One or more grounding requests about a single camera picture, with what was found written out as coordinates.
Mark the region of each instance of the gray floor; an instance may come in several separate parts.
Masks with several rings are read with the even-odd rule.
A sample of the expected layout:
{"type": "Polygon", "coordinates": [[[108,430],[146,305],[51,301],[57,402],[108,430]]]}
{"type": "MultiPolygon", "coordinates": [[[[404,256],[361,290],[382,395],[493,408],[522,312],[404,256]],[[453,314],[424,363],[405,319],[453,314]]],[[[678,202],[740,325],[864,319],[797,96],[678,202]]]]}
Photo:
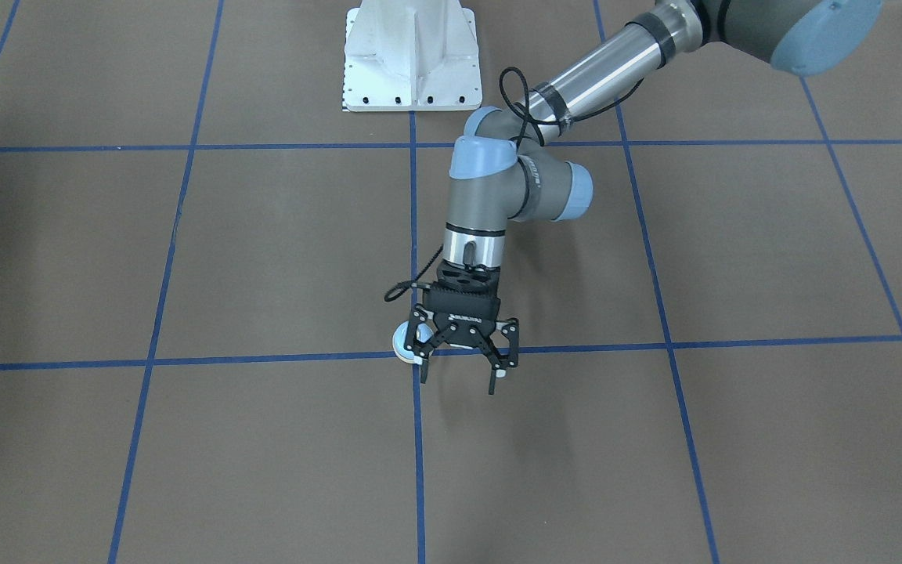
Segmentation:
{"type": "MultiPolygon", "coordinates": [[[[391,355],[465,114],[340,112],[354,4],[0,0],[0,563],[902,562],[902,0],[566,136],[494,397],[391,355]]],[[[486,103],[649,4],[466,2],[486,103]]]]}

